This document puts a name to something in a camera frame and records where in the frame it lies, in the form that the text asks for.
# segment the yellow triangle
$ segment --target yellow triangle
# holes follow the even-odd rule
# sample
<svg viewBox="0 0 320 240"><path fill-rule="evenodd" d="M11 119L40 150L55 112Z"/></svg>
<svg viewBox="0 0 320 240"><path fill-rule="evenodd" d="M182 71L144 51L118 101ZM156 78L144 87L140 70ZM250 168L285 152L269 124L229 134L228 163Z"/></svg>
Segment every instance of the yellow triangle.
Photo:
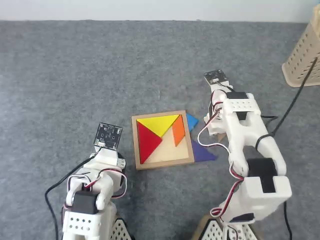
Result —
<svg viewBox="0 0 320 240"><path fill-rule="evenodd" d="M171 127L179 115L169 115L169 116L156 116L148 118L137 119L139 123L150 129L152 132L157 134L160 138L166 133L166 131Z"/></svg>

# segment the black circuit board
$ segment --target black circuit board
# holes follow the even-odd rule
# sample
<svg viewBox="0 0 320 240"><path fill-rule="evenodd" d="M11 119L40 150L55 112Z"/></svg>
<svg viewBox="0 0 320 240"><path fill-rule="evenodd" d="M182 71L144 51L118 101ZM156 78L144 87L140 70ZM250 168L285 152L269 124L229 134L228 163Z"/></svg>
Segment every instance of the black circuit board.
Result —
<svg viewBox="0 0 320 240"><path fill-rule="evenodd" d="M96 131L94 146L117 150L123 128L120 126L100 122Z"/></svg>
<svg viewBox="0 0 320 240"><path fill-rule="evenodd" d="M204 74L204 78L209 85L216 84L217 82L222 83L229 80L221 69L206 72Z"/></svg>

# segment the wooden puzzle frame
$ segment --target wooden puzzle frame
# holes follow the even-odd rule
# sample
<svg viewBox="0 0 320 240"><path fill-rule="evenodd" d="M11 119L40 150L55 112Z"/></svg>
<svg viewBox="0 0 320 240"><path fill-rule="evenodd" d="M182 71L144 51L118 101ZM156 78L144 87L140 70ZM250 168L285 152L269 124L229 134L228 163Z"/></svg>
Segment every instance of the wooden puzzle frame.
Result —
<svg viewBox="0 0 320 240"><path fill-rule="evenodd" d="M189 157L184 158L184 159L176 159L176 160L169 160L169 161L159 161L159 162L149 162L149 163L145 162L144 164L141 164L140 163L140 154L139 154L137 120L138 119L145 119L145 118L164 117L164 116L169 116L169 115L181 115L182 116L183 126L184 126L184 131L185 131L184 137L186 140ZM135 167L137 170L155 169L155 168L162 168L162 167L170 167L170 166L176 166L176 165L195 163L194 153L193 153L192 144L191 144L191 137L190 137L190 132L189 132L189 126L188 126L188 121L187 121L187 115L186 115L185 110L136 115L136 116L132 116L131 119L132 119Z"/></svg>

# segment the black cable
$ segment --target black cable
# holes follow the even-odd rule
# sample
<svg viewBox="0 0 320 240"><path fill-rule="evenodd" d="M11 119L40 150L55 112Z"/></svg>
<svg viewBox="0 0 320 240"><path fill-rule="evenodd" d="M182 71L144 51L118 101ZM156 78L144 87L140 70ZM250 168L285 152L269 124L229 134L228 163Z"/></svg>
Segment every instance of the black cable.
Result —
<svg viewBox="0 0 320 240"><path fill-rule="evenodd" d="M276 120L278 118L278 116L266 116L266 115L261 115L261 118L263 119L269 119L268 121L266 121L266 123L264 124L266 129L268 130L268 126L269 124L273 121Z"/></svg>
<svg viewBox="0 0 320 240"><path fill-rule="evenodd" d="M318 58L316 57L313 62L312 62L312 65L310 66L309 68L309 71L308 73L305 75L302 83L301 83L301 86L299 87L299 90L298 92L296 93L296 95L294 96L290 106L288 107L288 109L286 110L286 112L284 113L283 117L281 118L281 120L278 122L278 124L276 125L276 127L274 128L274 130L270 133L270 134L266 134L266 135L263 135L261 137L258 138L258 140L256 141L256 144L255 144L255 149L258 150L258 145L260 143L260 141L266 137L274 137L278 131L278 129L280 128L280 126L282 125L282 123L285 121L286 117L288 116L288 114L290 113L291 109L293 108L293 106L295 105L302 89L304 88L312 70L314 69L314 66L316 65L317 63L317 60ZM284 214L284 220L285 220L285 224L286 224L286 228L288 229L288 232L289 232L289 239L292 240L292 231L291 231L291 227L289 225L289 221L288 221L288 216L287 216L287 201L284 202L283 204L283 214Z"/></svg>
<svg viewBox="0 0 320 240"><path fill-rule="evenodd" d="M58 231L58 221L57 221L57 217L55 215L55 212L51 206L51 203L48 199L48 193L58 187L60 184L62 184L73 172L75 172L76 170L78 170L79 168L81 168L83 165L85 165L86 163L88 163L90 160L94 159L97 154L100 152L101 147L99 148L99 150L91 157L87 158L86 160L84 160L83 162L79 163L76 167L74 167L70 172L68 172L63 178L61 178L57 183L53 184L51 187L49 187L45 193L44 193L44 199L46 204L48 205L48 208L50 210L50 213L52 215L53 218L53 223L54 223L54 230L55 230L55 240L59 240L59 231Z"/></svg>
<svg viewBox="0 0 320 240"><path fill-rule="evenodd" d="M230 86L226 86L226 85L222 84L222 83L221 83L221 82L219 82L219 81L218 81L218 85L220 85L220 86L222 86L222 87L225 87L225 88L229 89L231 92L235 92L235 90L234 90L232 87L230 87Z"/></svg>
<svg viewBox="0 0 320 240"><path fill-rule="evenodd" d="M316 63L317 63L317 60L318 60L317 57L313 60L312 65L311 65L311 67L309 68L308 73L305 75L305 77L304 77L304 79L303 79L303 81L302 81L302 83L301 83L301 86L299 87L298 92L297 92L296 95L294 96L294 98L293 98L290 106L289 106L288 109L286 110L285 114L283 115L283 117L281 118L281 120L279 121L279 123L277 124L277 126L276 126L276 127L274 128L274 130L272 131L273 135L276 134L276 132L277 132L278 129L280 128L281 124L284 122L284 120L286 119L286 117L287 117L288 114L290 113L291 109L292 109L293 106L295 105L295 103L296 103L296 101L297 101L297 99L298 99L298 97L299 97L302 89L304 88L304 86L305 86L305 84L306 84L306 81L308 80L308 78L309 78L312 70L314 69L314 66L315 66Z"/></svg>
<svg viewBox="0 0 320 240"><path fill-rule="evenodd" d="M284 215L286 228L288 229L288 232L289 232L289 239L292 240L292 231L291 231L291 227L290 227L288 216L287 216L287 201L285 201L283 204L283 215Z"/></svg>
<svg viewBox="0 0 320 240"><path fill-rule="evenodd" d="M272 132L270 132L270 134L265 134L265 135L262 135L261 137L258 138L258 140L256 141L256 144L255 144L255 149L258 150L258 145L260 143L260 141L266 137L274 137L275 134L277 133L278 129L280 128L280 126L282 125L282 123L285 121L286 117L288 116L288 114L290 113L291 109L293 108L293 106L295 105L302 89L304 88L305 84L306 84L306 81L308 80L312 70L314 69L314 66L316 65L317 63L317 60L318 58L316 57L313 62L312 62L312 65L311 67L309 68L309 71L307 72L307 74L305 75L302 83L301 83L301 86L299 87L299 90L298 92L296 93L296 95L294 96L292 102L290 103L288 109L286 110L286 112L284 113L283 117L281 118L281 120L278 122L278 124L276 125L276 127L274 128L274 130Z"/></svg>

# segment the robotic arm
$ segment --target robotic arm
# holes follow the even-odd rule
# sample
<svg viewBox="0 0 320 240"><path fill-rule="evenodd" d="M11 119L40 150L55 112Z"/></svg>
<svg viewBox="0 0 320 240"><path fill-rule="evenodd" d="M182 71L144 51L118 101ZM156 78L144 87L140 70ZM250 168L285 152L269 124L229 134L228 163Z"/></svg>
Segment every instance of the robotic arm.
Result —
<svg viewBox="0 0 320 240"><path fill-rule="evenodd" d="M94 141L94 157L69 176L64 205L63 240L109 240L118 234L131 240L123 222L115 226L117 208L111 199L127 190L123 171L126 161L117 152L122 128L100 123Z"/></svg>
<svg viewBox="0 0 320 240"><path fill-rule="evenodd" d="M264 219L291 197L290 183L285 176L286 163L274 138L261 138L268 131L254 96L234 91L221 70L204 76L211 88L209 111L204 121L209 135L226 133L230 171L239 179L211 215L220 217L224 226L239 229ZM246 159L244 146L256 147L262 157Z"/></svg>

